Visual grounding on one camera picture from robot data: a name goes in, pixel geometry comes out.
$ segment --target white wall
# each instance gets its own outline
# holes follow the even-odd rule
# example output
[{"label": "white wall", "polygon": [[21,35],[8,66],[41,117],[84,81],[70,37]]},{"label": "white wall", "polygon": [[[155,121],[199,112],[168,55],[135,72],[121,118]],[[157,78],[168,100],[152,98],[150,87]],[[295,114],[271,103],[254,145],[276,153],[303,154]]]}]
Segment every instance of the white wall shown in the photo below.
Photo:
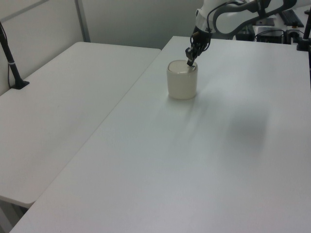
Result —
[{"label": "white wall", "polygon": [[83,0],[91,42],[162,49],[191,36],[203,0]]},{"label": "white wall", "polygon": [[40,0],[0,0],[0,19],[29,7]]},{"label": "white wall", "polygon": [[[22,79],[83,41],[74,0],[49,0],[4,22],[3,27]],[[7,60],[0,47],[0,95],[7,90]]]}]

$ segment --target white table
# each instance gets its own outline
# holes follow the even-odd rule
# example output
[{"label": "white table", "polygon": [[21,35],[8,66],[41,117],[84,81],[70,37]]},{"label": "white table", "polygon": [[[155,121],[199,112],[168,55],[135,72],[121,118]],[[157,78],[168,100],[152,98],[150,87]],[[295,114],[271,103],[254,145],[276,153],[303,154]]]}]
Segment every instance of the white table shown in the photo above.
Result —
[{"label": "white table", "polygon": [[30,207],[159,50],[77,43],[0,97],[0,200]]},{"label": "white table", "polygon": [[311,231],[308,54],[212,40],[198,95],[173,100],[188,45],[167,44],[12,233]]}]

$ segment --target white cup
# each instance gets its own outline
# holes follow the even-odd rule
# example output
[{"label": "white cup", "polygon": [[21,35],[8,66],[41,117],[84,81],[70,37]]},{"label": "white cup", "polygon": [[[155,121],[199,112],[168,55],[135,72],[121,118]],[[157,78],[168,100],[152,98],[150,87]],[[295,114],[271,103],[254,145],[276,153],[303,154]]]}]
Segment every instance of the white cup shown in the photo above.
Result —
[{"label": "white cup", "polygon": [[198,65],[188,66],[187,61],[177,60],[167,68],[169,96],[178,100],[189,100],[196,95]]}]

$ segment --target black cable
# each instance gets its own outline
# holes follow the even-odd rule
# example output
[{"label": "black cable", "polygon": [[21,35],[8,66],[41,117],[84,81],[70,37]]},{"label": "black cable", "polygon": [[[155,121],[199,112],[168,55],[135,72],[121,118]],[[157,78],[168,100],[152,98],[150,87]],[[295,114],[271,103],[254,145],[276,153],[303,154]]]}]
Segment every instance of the black cable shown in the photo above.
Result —
[{"label": "black cable", "polygon": [[8,38],[7,38],[7,36],[6,36],[5,30],[4,30],[4,28],[3,28],[2,24],[1,24],[1,22],[0,22],[0,27],[1,27],[1,30],[3,31],[5,40],[8,41]]},{"label": "black cable", "polygon": [[[1,28],[1,31],[3,32],[3,34],[4,34],[6,42],[8,42],[8,37],[6,36],[5,30],[4,30],[1,22],[0,22],[0,28]],[[11,89],[11,85],[10,85],[10,65],[9,64],[8,64],[8,84],[9,84],[9,88]]]},{"label": "black cable", "polygon": [[283,32],[283,35],[282,35],[282,36],[284,36],[284,33],[285,33],[285,31],[284,31],[284,30],[281,30],[281,29],[277,29],[277,30],[267,30],[267,31],[258,33],[257,35],[255,35],[255,38],[257,38],[257,36],[259,36],[259,35],[263,35],[263,34],[267,34],[267,33],[271,33],[271,32]]},{"label": "black cable", "polygon": [[221,5],[217,6],[217,7],[215,7],[213,10],[211,10],[211,11],[209,12],[209,14],[207,15],[207,30],[210,30],[210,27],[209,27],[209,15],[210,15],[213,11],[216,11],[218,8],[220,8],[220,7],[224,6],[224,5],[227,5],[227,3],[228,3],[228,2],[225,2],[225,3],[223,3],[223,4],[221,4]]},{"label": "black cable", "polygon": [[302,32],[300,30],[297,30],[297,29],[289,29],[289,30],[287,30],[287,32],[290,32],[290,31],[296,31],[296,32],[300,32],[300,33],[304,34],[304,32]]},{"label": "black cable", "polygon": [[9,84],[9,88],[11,89],[11,85],[10,85],[10,65],[8,64],[8,84]]}]

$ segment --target black stand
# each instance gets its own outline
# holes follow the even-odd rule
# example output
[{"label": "black stand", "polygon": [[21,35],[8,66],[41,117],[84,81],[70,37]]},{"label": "black stand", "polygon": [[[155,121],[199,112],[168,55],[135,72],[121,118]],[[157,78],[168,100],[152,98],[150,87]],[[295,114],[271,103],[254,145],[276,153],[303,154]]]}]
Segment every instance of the black stand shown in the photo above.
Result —
[{"label": "black stand", "polygon": [[298,45],[297,45],[298,51],[308,52],[310,50],[309,49],[309,47],[310,47],[310,41],[309,41],[310,31],[311,31],[311,15],[308,16],[308,21],[307,21],[305,33],[303,34],[303,38],[300,37],[298,39]]},{"label": "black stand", "polygon": [[20,90],[20,89],[24,88],[25,86],[27,86],[29,84],[29,82],[23,81],[23,79],[21,79],[19,72],[18,72],[18,69],[17,69],[16,64],[15,64],[15,61],[13,59],[12,53],[10,51],[8,41],[6,39],[6,36],[5,36],[2,28],[3,27],[2,27],[2,24],[0,22],[0,43],[2,45],[6,59],[8,60],[8,64],[9,64],[11,71],[12,71],[14,78],[15,78],[15,85],[12,86],[11,88]]}]

